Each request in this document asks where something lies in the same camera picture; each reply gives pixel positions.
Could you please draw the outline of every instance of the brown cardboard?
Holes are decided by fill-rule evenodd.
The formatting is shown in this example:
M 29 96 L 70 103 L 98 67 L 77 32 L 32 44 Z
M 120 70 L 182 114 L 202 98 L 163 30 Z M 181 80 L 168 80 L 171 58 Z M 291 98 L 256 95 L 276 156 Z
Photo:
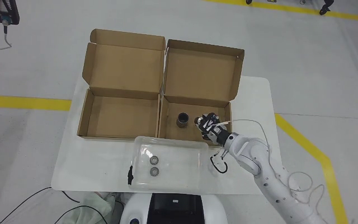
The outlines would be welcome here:
M 191 104 L 224 105 L 236 97 L 243 57 L 241 49 L 169 40 L 165 95 Z
M 87 90 L 78 135 L 135 138 L 157 136 L 159 101 L 94 96 Z
M 195 117 L 214 112 L 220 121 L 231 120 L 230 100 L 238 91 L 244 50 L 169 40 L 163 76 L 164 37 L 93 30 L 90 40 L 79 136 L 204 141 Z M 189 115 L 186 128 L 176 126 L 181 112 Z M 231 124 L 227 129 L 232 131 Z
M 232 119 L 230 100 L 237 95 L 244 50 L 169 40 L 166 54 L 158 136 L 211 144 L 202 139 L 194 119 L 211 112 L 221 122 Z M 176 125 L 181 112 L 189 115 L 186 128 Z M 231 124 L 227 130 L 232 131 Z
M 156 137 L 165 39 L 93 30 L 82 77 L 88 83 L 78 126 L 81 137 Z
M 179 128 L 176 125 L 176 119 L 181 112 L 185 112 L 189 115 L 188 125 L 185 128 Z M 212 143 L 205 141 L 201 137 L 200 131 L 194 124 L 194 119 L 197 116 L 203 114 L 215 113 L 220 117 L 220 121 L 231 120 L 231 107 L 230 103 L 227 103 L 225 107 L 214 106 L 201 106 L 190 104 L 178 104 L 176 102 L 170 102 L 164 96 L 161 105 L 161 117 L 159 119 L 159 138 L 169 138 L 186 141 L 198 141 Z M 230 124 L 226 125 L 228 131 L 232 131 Z
M 163 80 L 165 38 L 93 30 L 82 77 L 94 95 L 156 99 Z

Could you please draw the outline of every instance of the table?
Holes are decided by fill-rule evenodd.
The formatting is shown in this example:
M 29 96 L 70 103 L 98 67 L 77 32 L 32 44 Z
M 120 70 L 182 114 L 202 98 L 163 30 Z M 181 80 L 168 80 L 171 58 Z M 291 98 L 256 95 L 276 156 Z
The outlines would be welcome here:
M 83 139 L 76 135 L 87 88 L 88 84 L 79 77 L 51 186 L 55 190 L 134 192 L 127 184 L 133 141 Z M 232 101 L 232 119 L 253 119 L 260 122 L 272 145 L 272 157 L 281 162 L 270 84 L 267 79 L 241 77 L 238 95 Z M 260 126 L 254 122 L 234 122 L 233 131 L 264 139 Z M 225 160 L 229 167 L 228 172 L 218 173 L 214 181 L 209 183 L 210 190 L 205 190 L 202 194 L 262 194 L 253 176 L 242 169 L 233 157 L 227 155 Z

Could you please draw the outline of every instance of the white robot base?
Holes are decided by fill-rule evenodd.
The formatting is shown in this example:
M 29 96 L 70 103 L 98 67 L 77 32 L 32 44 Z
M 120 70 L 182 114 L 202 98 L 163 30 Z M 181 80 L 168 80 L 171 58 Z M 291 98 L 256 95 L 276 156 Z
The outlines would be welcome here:
M 215 195 L 135 193 L 120 224 L 227 224 L 224 207 Z

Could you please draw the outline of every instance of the transparent plastic container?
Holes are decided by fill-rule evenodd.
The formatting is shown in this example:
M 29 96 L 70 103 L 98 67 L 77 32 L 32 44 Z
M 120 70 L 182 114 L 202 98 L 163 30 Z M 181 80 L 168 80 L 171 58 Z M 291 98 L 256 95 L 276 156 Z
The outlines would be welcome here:
M 208 149 L 205 142 L 136 137 L 129 187 L 138 191 L 198 193 L 202 188 L 202 155 Z

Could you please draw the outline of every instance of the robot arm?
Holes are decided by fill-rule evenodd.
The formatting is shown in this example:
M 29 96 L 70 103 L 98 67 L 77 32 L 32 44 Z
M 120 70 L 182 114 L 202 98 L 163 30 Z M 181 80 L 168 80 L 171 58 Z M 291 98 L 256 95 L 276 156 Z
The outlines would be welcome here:
M 302 203 L 307 198 L 300 192 L 296 181 L 290 178 L 287 169 L 269 158 L 270 149 L 266 142 L 229 133 L 214 113 L 196 118 L 195 124 L 201 130 L 203 139 L 223 146 L 241 167 L 253 174 L 262 194 L 286 223 L 325 224 L 314 208 Z

